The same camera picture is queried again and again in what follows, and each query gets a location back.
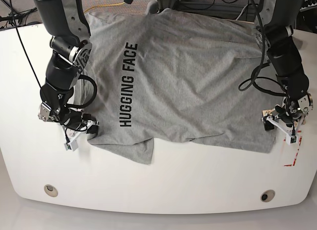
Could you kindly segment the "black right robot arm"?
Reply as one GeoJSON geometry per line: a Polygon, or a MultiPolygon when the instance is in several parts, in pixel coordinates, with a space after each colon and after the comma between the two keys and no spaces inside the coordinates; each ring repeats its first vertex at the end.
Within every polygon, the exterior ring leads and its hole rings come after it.
{"type": "Polygon", "coordinates": [[[90,114],[83,113],[97,96],[97,84],[83,71],[87,65],[92,44],[90,27],[85,18],[82,0],[33,0],[40,18],[52,36],[53,54],[46,70],[46,79],[40,89],[42,104],[39,118],[44,122],[59,123],[69,142],[69,132],[86,133],[89,139],[97,136],[98,123],[90,114]],[[84,104],[70,104],[78,81],[93,87],[91,98],[84,104]]]}

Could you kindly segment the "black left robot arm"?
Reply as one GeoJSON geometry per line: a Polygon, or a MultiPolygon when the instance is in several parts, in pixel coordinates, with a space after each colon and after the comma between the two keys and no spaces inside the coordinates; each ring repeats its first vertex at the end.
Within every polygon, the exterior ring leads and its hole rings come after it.
{"type": "Polygon", "coordinates": [[[309,78],[293,40],[294,23],[304,0],[260,0],[255,24],[258,41],[266,50],[268,60],[276,71],[276,78],[284,98],[281,106],[263,112],[264,128],[279,128],[286,135],[287,144],[299,142],[298,130],[305,116],[313,108],[308,93],[309,78]]]}

